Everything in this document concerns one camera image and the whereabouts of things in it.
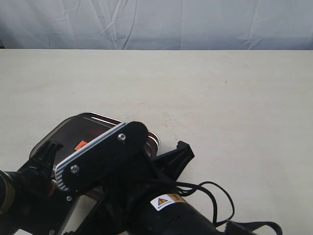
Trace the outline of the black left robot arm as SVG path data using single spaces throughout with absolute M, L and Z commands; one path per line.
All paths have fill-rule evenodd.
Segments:
M 53 181 L 55 157 L 63 145 L 46 141 L 17 171 L 0 173 L 0 233 L 62 234 L 76 205 Z

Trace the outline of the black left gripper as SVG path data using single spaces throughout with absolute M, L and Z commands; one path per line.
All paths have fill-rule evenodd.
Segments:
M 73 211 L 73 198 L 52 181 L 56 154 L 63 146 L 46 141 L 17 171 L 22 190 L 21 229 L 33 235 L 60 235 Z

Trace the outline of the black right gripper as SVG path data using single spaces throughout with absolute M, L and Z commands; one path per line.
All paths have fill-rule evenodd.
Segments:
M 175 150 L 140 165 L 127 192 L 124 216 L 109 214 L 106 196 L 94 206 L 76 230 L 78 235 L 190 235 L 195 230 L 195 210 L 178 193 L 177 179 L 193 159 L 191 147 L 178 142 Z

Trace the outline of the black and grey right robot arm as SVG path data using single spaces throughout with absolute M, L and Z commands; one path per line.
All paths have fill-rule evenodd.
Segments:
M 75 234 L 215 235 L 217 220 L 208 220 L 179 194 L 179 187 L 201 190 L 178 181 L 193 157 L 183 141 L 155 158 L 143 146 L 121 143 L 87 151 L 74 162 L 79 172 L 66 168 L 63 180 L 71 193 L 101 187 L 104 194 Z

